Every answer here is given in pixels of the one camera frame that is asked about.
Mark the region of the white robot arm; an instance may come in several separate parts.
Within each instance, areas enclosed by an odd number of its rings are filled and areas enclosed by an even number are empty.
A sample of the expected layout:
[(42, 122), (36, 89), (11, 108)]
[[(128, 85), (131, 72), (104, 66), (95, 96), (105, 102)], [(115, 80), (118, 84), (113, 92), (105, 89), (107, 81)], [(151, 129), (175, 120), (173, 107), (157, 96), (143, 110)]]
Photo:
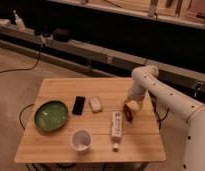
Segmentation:
[(199, 102), (157, 79), (158, 68), (154, 65), (132, 70), (132, 85), (127, 102), (141, 103), (149, 91), (188, 124), (182, 171), (205, 171), (205, 104)]

